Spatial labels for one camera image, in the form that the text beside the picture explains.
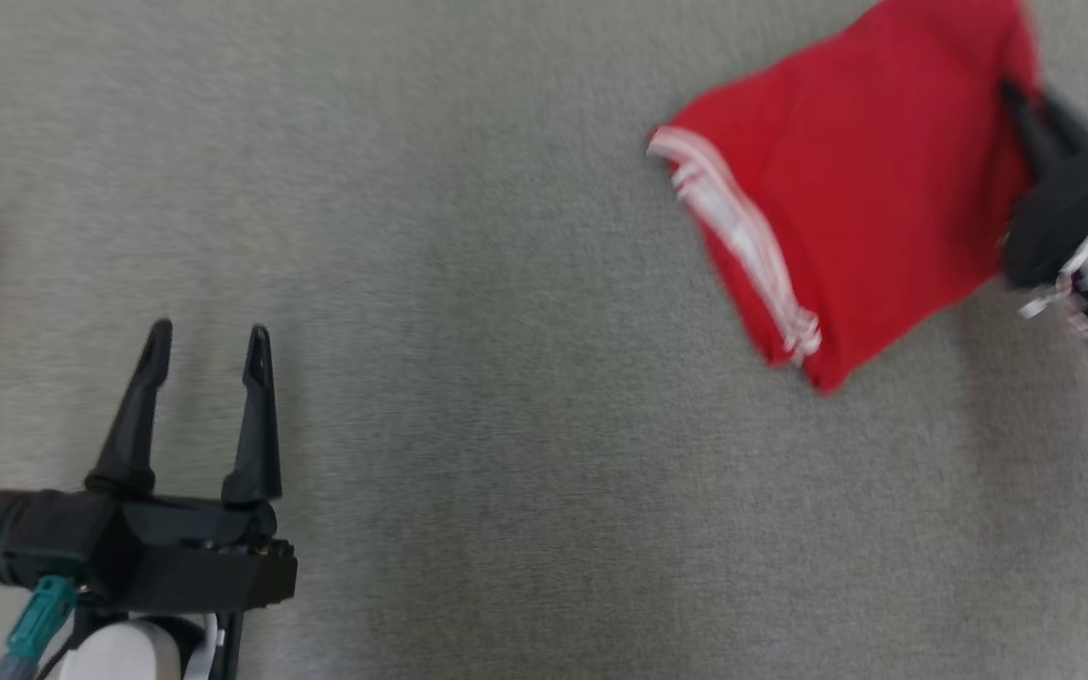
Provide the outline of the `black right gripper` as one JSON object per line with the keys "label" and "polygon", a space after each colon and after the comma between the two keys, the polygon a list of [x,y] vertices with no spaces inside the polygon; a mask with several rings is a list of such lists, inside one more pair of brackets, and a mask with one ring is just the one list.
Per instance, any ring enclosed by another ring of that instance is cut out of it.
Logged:
{"label": "black right gripper", "polygon": [[1039,108],[1015,81],[1000,96],[1039,180],[1011,215],[1002,274],[1015,289],[1044,287],[1088,237],[1088,118],[1052,90]]}

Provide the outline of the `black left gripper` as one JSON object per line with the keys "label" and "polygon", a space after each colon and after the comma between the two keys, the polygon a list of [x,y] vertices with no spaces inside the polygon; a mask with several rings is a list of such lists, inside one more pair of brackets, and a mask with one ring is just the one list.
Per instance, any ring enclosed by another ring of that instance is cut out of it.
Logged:
{"label": "black left gripper", "polygon": [[[165,383],[173,323],[154,321],[129,376],[118,415],[86,489],[115,498],[148,498],[157,392]],[[297,593],[298,559],[276,537],[283,498],[275,367],[265,326],[251,327],[242,383],[245,410],[233,469],[221,504],[156,498],[125,504],[124,517],[140,552],[118,610],[146,614],[233,614],[265,608]]]}

